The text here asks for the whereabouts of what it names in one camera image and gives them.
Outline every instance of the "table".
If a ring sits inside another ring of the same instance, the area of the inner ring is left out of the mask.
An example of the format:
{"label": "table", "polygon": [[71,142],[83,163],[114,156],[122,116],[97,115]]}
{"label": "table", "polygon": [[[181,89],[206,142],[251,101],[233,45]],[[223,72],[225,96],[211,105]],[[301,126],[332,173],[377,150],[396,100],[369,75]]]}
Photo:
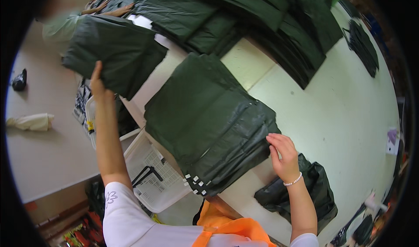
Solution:
{"label": "table", "polygon": [[[348,29],[350,17],[340,4],[331,11],[338,24]],[[132,15],[129,19],[150,28],[150,21],[144,17]],[[349,50],[344,38],[327,53],[305,90],[251,39],[242,39],[221,59],[250,95],[276,112],[279,129],[293,139],[296,149],[310,162],[324,166],[338,215],[318,235],[320,246],[333,239],[371,191],[375,191],[376,199],[384,198],[393,179],[395,156],[385,154],[385,145],[389,127],[400,129],[396,96],[384,57],[366,26],[362,26],[378,54],[380,70],[375,78]],[[165,59],[131,101],[123,99],[140,127],[145,126],[144,105],[186,57],[165,37],[156,35],[156,40],[169,48]],[[166,157],[168,151],[158,149]],[[170,163],[176,166],[173,157]],[[211,200],[230,216],[255,219],[271,237],[289,245],[288,221],[267,211],[253,198],[274,177],[267,159]]]}

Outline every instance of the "woman's left hand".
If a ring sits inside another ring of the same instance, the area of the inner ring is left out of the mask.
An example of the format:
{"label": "woman's left hand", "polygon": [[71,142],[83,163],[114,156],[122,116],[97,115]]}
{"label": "woman's left hand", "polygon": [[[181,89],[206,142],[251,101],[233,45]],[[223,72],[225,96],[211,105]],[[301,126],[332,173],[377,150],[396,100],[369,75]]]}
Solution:
{"label": "woman's left hand", "polygon": [[96,12],[98,12],[98,11],[102,10],[103,8],[105,8],[108,5],[109,1],[110,0],[106,0],[103,3],[101,3],[98,7],[96,7]]}

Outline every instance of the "white sleeve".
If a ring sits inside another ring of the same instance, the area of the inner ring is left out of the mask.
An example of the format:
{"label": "white sleeve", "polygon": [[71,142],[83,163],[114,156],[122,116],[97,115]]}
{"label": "white sleeve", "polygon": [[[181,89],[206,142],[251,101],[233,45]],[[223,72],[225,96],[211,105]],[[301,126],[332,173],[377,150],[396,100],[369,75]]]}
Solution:
{"label": "white sleeve", "polygon": [[103,236],[108,247],[131,246],[156,223],[138,204],[132,189],[120,182],[110,182],[105,188]]}
{"label": "white sleeve", "polygon": [[317,236],[312,233],[301,234],[291,242],[290,247],[318,247]]}

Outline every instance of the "white shirt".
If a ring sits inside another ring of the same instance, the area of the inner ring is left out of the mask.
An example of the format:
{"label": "white shirt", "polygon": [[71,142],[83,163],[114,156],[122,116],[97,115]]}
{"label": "white shirt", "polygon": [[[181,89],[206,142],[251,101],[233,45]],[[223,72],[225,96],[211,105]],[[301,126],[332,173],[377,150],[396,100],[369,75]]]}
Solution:
{"label": "white shirt", "polygon": [[[119,182],[105,188],[106,205],[103,235],[108,247],[118,246],[191,246],[201,234],[202,226],[170,226],[155,223],[141,209],[132,190]],[[207,247],[267,247],[236,234],[213,234]],[[318,247],[314,234],[302,234],[290,247]]]}
{"label": "white shirt", "polygon": [[43,23],[42,38],[50,45],[53,45],[61,56],[70,44],[70,40],[74,35],[76,27],[85,16],[77,12],[63,12],[55,15]]}

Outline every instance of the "person's hand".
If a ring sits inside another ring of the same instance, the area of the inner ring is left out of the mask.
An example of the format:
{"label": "person's hand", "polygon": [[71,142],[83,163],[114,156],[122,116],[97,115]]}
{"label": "person's hand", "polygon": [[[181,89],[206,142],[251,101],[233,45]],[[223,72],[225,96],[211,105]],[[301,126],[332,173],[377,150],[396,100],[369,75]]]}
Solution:
{"label": "person's hand", "polygon": [[266,140],[271,144],[272,166],[276,174],[285,182],[295,181],[300,176],[298,168],[298,153],[295,150],[294,143],[285,135],[269,134]]}
{"label": "person's hand", "polygon": [[96,7],[96,12],[98,12],[98,11],[102,10],[103,8],[105,8],[108,5],[109,1],[110,0],[106,0],[106,1],[102,2],[98,7]]}
{"label": "person's hand", "polygon": [[95,69],[93,70],[91,81],[90,81],[90,88],[92,90],[93,99],[97,103],[114,101],[114,94],[111,90],[108,90],[103,85],[101,80],[101,71],[102,71],[102,61],[97,61]]}
{"label": "person's hand", "polygon": [[112,11],[112,15],[116,16],[116,17],[120,17],[120,16],[128,13],[132,9],[133,6],[134,6],[134,3],[123,6],[123,7],[120,7],[118,9],[116,9],[115,11]]}

